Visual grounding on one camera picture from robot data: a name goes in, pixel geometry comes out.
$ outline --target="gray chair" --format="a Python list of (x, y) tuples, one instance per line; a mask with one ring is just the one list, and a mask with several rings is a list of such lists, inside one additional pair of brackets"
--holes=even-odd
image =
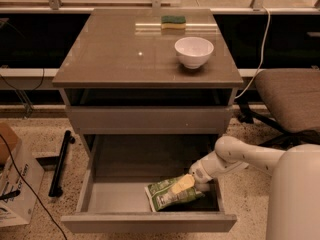
[(320, 144), (320, 70), (267, 69), (254, 83), (274, 120), (248, 107), (246, 117), (250, 114), (282, 133), (261, 146)]

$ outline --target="white bowl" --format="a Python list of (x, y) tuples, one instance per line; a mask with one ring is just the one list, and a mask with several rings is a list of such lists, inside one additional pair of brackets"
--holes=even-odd
[(196, 69), (205, 64), (213, 52), (213, 44), (201, 37), (179, 39), (174, 48), (179, 61), (189, 69)]

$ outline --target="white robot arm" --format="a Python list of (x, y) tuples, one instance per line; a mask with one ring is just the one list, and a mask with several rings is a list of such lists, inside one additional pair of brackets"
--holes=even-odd
[(196, 183), (205, 183), (249, 164), (272, 175), (266, 239), (320, 239), (320, 146), (304, 144), (283, 151), (223, 136), (189, 173)]

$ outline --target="sponge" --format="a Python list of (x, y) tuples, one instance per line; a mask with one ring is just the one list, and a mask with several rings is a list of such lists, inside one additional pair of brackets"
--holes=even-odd
[(185, 29), (186, 18), (184, 16), (165, 15), (161, 17), (161, 28)]

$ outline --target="terrazzo floor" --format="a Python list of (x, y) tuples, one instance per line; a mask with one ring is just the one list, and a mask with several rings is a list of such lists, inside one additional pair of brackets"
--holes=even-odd
[[(0, 122), (8, 123), (17, 135), (29, 146), (32, 155), (50, 156), (58, 154), (65, 130), (72, 131), (66, 117), (54, 117), (55, 113), (42, 113), (29, 119), (5, 117)], [(254, 125), (240, 124), (232, 118), (227, 131), (228, 135), (239, 138), (249, 144), (258, 144), (277, 134), (269, 127), (256, 122)], [(76, 143), (70, 146), (65, 160), (64, 176), (61, 183), (64, 194), (60, 198), (48, 197), (53, 170), (44, 174), (39, 196), (64, 230), (67, 238), (90, 240), (262, 240), (265, 239), (267, 206), (271, 177), (253, 167), (219, 178), (226, 214), (236, 214), (237, 222), (228, 233), (161, 233), (161, 234), (73, 234), (60, 222), (62, 215), (70, 215), (79, 198), (88, 156), (78, 135)], [(30, 224), (0, 228), (1, 240), (14, 239), (63, 239), (60, 231), (39, 205), (35, 204)]]

